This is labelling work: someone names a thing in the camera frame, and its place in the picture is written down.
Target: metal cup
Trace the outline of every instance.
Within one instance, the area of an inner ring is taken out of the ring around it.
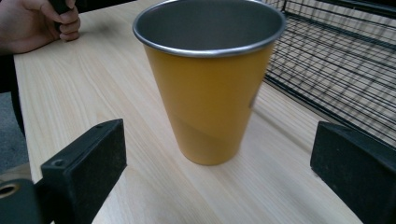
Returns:
[[[182,153],[215,165],[239,149],[282,13],[253,0],[173,0],[144,10],[145,51]]]

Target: gray carpet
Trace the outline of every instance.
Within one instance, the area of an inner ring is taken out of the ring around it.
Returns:
[[[0,93],[0,174],[28,161],[26,141],[15,119],[11,94]]]

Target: black metal grid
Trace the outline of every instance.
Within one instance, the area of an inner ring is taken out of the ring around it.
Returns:
[[[267,1],[284,11],[288,26],[266,82],[394,147],[396,20],[392,13],[370,13],[367,5],[357,10],[326,2]],[[387,13],[393,9],[386,7]]]

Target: black foam block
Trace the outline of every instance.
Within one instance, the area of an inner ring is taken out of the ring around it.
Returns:
[[[45,217],[57,224],[92,223],[125,167],[122,119],[89,129],[41,165],[43,179],[38,189],[54,194],[48,197],[49,205],[43,206],[49,209]],[[51,211],[51,204],[57,209]]]
[[[396,223],[395,148],[320,122],[311,167],[363,223]]]

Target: light wood grain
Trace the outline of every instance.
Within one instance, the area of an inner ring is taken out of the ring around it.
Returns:
[[[154,0],[81,14],[81,38],[15,57],[33,180],[91,128],[124,119],[128,167],[94,223],[360,223],[309,166],[320,118],[262,84],[240,152],[179,152],[131,26]]]

